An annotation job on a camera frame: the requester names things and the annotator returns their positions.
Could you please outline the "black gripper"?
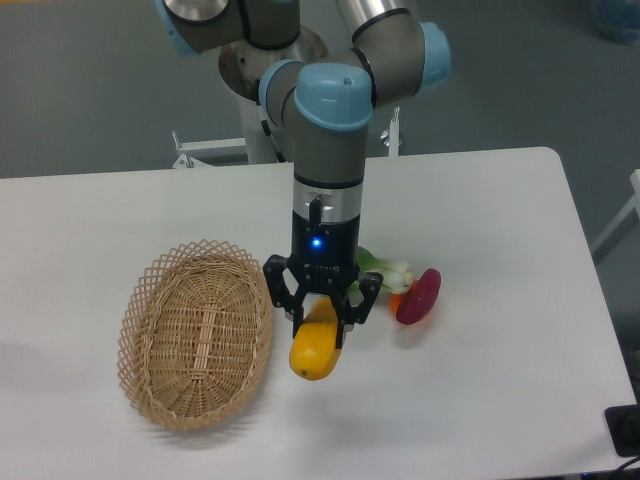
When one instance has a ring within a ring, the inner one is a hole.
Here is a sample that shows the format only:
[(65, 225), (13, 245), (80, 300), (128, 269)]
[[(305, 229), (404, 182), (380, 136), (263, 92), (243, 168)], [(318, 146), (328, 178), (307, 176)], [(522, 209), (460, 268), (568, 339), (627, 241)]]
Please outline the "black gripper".
[[(329, 222), (321, 198), (314, 198), (306, 213), (292, 217), (290, 257), (271, 255), (263, 273), (274, 307), (282, 308), (297, 334), (304, 318), (304, 290), (308, 293), (344, 293), (335, 305), (337, 333), (335, 346), (342, 349), (347, 333), (363, 325), (382, 287), (382, 277), (359, 277), (356, 266), (360, 216), (348, 221)], [(298, 283), (294, 293), (286, 285), (288, 270)]]

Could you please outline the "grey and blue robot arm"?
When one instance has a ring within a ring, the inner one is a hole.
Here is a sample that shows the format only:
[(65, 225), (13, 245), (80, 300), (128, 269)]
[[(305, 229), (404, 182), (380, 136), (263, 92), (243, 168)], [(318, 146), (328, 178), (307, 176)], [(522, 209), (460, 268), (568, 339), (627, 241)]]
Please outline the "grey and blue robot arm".
[(248, 47), (227, 85), (263, 108), (265, 127), (283, 136), (278, 158), (294, 166), (291, 253), (264, 265), (271, 300), (300, 328), (305, 297), (329, 298), (341, 346), (383, 284), (357, 259), (369, 123), (376, 108), (447, 80), (445, 33), (404, 1), (341, 1), (350, 49), (310, 55), (296, 1), (160, 1), (156, 9), (181, 53)]

